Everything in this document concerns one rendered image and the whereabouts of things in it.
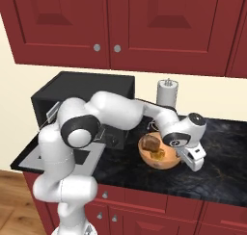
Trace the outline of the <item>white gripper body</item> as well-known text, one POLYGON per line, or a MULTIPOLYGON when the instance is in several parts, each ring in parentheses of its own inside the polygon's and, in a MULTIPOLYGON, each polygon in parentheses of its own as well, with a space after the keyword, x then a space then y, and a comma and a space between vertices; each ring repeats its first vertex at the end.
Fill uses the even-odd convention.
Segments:
POLYGON ((179 152, 179 156, 190 169, 198 171, 204 164, 206 152, 201 146, 194 148, 184 147, 179 152))

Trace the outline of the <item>wooden bowl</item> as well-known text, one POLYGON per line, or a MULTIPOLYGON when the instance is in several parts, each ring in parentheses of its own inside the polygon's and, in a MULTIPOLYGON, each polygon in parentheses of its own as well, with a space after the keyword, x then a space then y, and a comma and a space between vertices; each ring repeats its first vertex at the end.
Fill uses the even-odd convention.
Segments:
POLYGON ((176 151, 164 144, 161 140, 160 134, 158 132, 152 132, 149 134, 144 135, 138 143, 139 153, 142 159, 152 168, 158 170, 167 170, 175 167, 179 162, 180 158, 177 156, 176 151), (143 137, 146 135, 152 135, 160 140, 160 147, 157 152, 151 152, 145 150, 142 147, 142 140, 143 137))

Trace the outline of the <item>brown toasted bread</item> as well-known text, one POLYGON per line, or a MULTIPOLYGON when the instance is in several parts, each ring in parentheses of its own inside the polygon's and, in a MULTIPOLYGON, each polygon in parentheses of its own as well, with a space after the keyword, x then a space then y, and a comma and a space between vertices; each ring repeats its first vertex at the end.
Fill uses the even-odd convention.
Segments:
POLYGON ((160 140, 152 135, 146 135, 142 140, 142 147, 151 152, 157 152, 160 147, 160 140))

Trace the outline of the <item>grey toaster oven door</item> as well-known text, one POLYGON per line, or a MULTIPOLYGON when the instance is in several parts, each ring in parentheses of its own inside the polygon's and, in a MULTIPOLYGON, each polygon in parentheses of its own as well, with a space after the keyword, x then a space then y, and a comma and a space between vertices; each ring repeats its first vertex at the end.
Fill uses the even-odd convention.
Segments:
MULTIPOLYGON (((75 169, 73 174, 92 175, 104 148, 105 144, 91 143, 82 149, 74 149, 75 169)), ((23 171, 42 174, 43 162, 39 147, 36 146, 18 166, 23 171)))

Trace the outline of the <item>black toaster oven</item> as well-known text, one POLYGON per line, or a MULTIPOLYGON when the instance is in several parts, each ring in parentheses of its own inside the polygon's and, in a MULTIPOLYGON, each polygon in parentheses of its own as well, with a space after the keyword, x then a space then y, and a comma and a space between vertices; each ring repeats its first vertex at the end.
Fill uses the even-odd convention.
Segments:
POLYGON ((69 151, 91 144, 99 132, 109 148, 122 149, 139 121, 134 78, 60 72, 33 97, 42 148, 69 151))

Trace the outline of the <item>red drawer front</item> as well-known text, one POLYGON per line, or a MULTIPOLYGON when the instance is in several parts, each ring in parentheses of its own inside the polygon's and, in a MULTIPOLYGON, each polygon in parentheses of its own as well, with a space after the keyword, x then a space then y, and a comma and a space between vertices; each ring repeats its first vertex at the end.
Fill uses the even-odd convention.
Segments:
POLYGON ((209 202, 203 223, 247 230, 247 207, 209 202))
POLYGON ((120 205, 133 205, 137 208, 143 207, 144 209, 151 209, 153 212, 161 213, 166 211, 167 206, 166 195, 103 184, 98 185, 96 198, 120 205), (108 198, 102 197, 105 191, 108 192, 108 198))

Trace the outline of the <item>white paper towel roll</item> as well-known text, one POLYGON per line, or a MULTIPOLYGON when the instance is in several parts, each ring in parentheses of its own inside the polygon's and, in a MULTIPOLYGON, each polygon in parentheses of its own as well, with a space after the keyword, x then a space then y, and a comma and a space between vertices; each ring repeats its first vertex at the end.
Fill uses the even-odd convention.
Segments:
POLYGON ((156 103, 162 106, 176 107, 178 82, 170 78, 159 80, 157 83, 156 103))

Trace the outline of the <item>red lower cupboard door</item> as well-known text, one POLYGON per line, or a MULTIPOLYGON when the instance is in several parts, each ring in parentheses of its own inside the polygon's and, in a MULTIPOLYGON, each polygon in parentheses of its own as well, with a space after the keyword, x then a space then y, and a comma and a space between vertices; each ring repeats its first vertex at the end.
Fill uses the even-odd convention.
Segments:
POLYGON ((110 235, 108 208, 104 204, 89 203, 85 206, 85 214, 88 221, 95 227, 97 235, 110 235), (102 212, 102 220, 96 216, 102 212))
POLYGON ((196 224, 117 207, 109 208, 111 235, 194 235, 196 224), (118 216, 117 222, 112 217, 118 216))

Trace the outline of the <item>red cupboard door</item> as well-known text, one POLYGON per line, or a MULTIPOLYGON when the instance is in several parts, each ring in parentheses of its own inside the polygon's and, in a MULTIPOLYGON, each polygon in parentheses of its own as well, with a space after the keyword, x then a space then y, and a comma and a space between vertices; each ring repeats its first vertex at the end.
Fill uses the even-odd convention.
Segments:
POLYGON ((242 10, 229 59, 227 76, 247 78, 247 6, 242 10))
POLYGON ((108 208, 104 204, 89 203, 85 206, 85 214, 88 221, 95 227, 97 235, 110 235, 108 208), (102 220, 96 216, 102 212, 102 220))
POLYGON ((225 74, 244 0, 107 2, 112 68, 225 74))
POLYGON ((110 66, 106 0, 0 0, 0 14, 18 64, 110 66))
POLYGON ((109 208, 111 235, 194 235, 196 224, 117 207, 109 208), (118 216, 117 222, 112 217, 118 216))

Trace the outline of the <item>red upper cupboard door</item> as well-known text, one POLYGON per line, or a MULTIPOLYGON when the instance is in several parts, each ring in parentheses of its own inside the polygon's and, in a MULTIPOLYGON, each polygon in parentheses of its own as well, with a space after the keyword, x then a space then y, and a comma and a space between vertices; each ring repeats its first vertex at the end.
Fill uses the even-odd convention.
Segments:
POLYGON ((107 2, 112 68, 225 74, 244 0, 107 2))
POLYGON ((242 10, 229 59, 227 76, 247 78, 247 6, 242 10))
POLYGON ((18 64, 110 66, 106 0, 0 0, 0 14, 18 64))

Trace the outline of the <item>red lower cupboard side panel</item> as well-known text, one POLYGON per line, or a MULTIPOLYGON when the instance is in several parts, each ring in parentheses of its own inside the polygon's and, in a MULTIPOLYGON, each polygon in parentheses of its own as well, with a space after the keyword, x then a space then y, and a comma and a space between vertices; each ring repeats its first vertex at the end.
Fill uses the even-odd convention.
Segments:
MULTIPOLYGON (((26 183, 30 192, 33 192, 33 185, 37 177, 38 173, 32 172, 23 172, 26 183)), ((37 211, 41 218, 41 222, 44 228, 46 235, 51 235, 51 233, 55 230, 55 228, 59 224, 58 215, 56 212, 57 204, 56 203, 46 203, 40 200, 37 200, 34 195, 32 195, 34 203, 36 205, 37 211)))

